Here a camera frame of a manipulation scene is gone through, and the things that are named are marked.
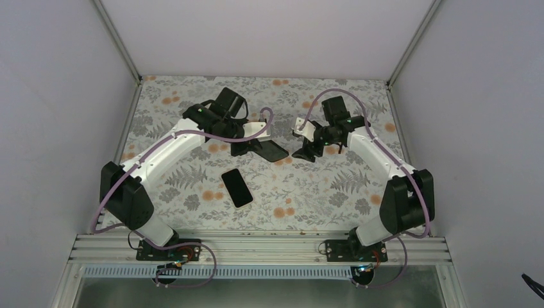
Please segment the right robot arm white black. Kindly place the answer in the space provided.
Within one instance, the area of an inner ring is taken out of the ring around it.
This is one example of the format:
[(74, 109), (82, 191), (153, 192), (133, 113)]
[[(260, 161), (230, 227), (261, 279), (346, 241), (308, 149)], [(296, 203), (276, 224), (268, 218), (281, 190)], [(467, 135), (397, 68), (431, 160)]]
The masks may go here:
[(336, 144), (357, 154), (385, 183), (384, 195), (375, 218), (351, 229), (339, 243), (327, 242), (329, 261), (363, 261), (379, 252), (382, 243), (412, 228), (424, 226), (420, 237), (430, 232), (435, 218), (434, 179), (426, 170), (406, 164), (377, 137), (365, 115), (352, 116), (341, 96), (322, 102), (326, 126), (308, 118), (294, 121), (293, 133), (303, 137), (294, 158), (314, 162), (325, 146)]

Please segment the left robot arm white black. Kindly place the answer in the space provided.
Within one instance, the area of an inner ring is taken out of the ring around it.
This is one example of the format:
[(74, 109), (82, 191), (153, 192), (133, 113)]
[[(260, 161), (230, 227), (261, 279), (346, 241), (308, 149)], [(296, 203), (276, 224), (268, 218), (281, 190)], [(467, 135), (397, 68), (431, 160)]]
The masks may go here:
[(247, 100), (229, 88), (216, 99), (190, 106), (181, 119), (159, 140), (123, 164), (109, 162), (101, 170), (99, 211), (107, 210), (147, 240), (164, 260), (178, 253), (178, 234), (158, 214), (148, 195), (150, 187), (181, 158), (211, 139), (244, 143), (269, 136), (273, 111), (264, 107), (267, 119), (250, 122), (237, 118)]

